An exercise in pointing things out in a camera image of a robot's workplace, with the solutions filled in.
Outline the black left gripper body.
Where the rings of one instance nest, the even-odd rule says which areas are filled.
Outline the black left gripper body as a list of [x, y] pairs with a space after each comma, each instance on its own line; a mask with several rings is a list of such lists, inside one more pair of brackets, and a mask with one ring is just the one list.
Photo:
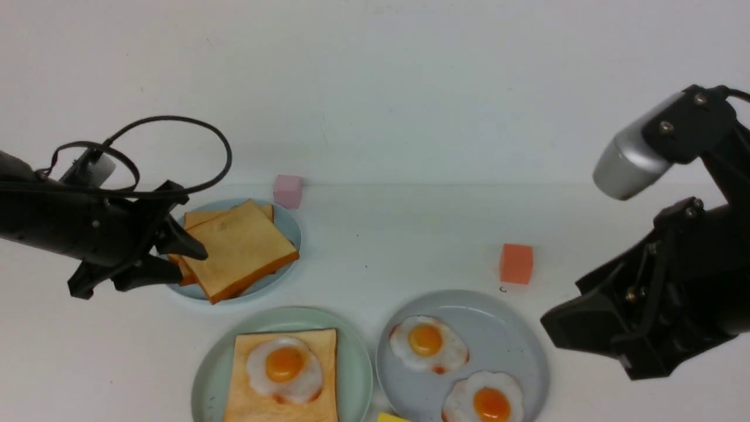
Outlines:
[[164, 182], [155, 191], [160, 198], [135, 201], [86, 194], [59, 195], [66, 238], [73, 241], [67, 256], [104, 267], [129, 265], [144, 256], [153, 256], [161, 222], [176, 205], [189, 200], [188, 195], [177, 193], [179, 189], [177, 183]]

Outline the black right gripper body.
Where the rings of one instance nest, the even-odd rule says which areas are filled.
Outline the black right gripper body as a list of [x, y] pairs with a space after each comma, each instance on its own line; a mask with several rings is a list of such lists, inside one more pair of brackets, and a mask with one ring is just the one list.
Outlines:
[[618, 360], [633, 381], [668, 377], [748, 333], [748, 269], [748, 216], [690, 197], [540, 321], [555, 347]]

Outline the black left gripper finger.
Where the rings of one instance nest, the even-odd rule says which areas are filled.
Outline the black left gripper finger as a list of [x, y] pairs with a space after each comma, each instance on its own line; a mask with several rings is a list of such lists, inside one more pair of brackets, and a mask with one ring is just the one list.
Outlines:
[[179, 266], [161, 257], [144, 256], [129, 265], [104, 267], [83, 262], [67, 281], [70, 296], [89, 300], [94, 289], [112, 281], [118, 292], [128, 292], [151, 285], [176, 285], [182, 281]]
[[203, 243], [186, 232], [172, 216], [167, 216], [157, 229], [157, 253], [161, 256], [185, 256], [198, 261], [208, 258]]

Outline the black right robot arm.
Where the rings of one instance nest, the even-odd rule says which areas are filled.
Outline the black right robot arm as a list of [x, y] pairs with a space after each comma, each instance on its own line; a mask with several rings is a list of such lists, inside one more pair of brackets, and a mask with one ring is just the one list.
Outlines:
[[579, 297], [541, 317], [555, 347], [616, 359], [637, 381], [748, 333], [748, 128], [729, 98], [748, 93], [689, 86], [609, 142], [592, 174], [609, 198], [700, 160], [726, 203], [691, 196], [662, 209], [645, 238], [580, 278]]

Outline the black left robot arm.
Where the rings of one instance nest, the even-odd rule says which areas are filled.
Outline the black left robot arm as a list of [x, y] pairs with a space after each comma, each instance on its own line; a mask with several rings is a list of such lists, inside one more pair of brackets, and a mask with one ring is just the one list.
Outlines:
[[168, 254], [204, 261], [209, 254], [171, 215], [188, 202], [179, 185], [167, 181], [157, 199], [114, 198], [101, 189], [67, 193], [65, 184], [45, 179], [21, 159], [2, 153], [3, 240], [72, 257], [80, 262], [67, 281], [72, 297], [88, 300], [103, 281], [120, 292], [182, 280]]

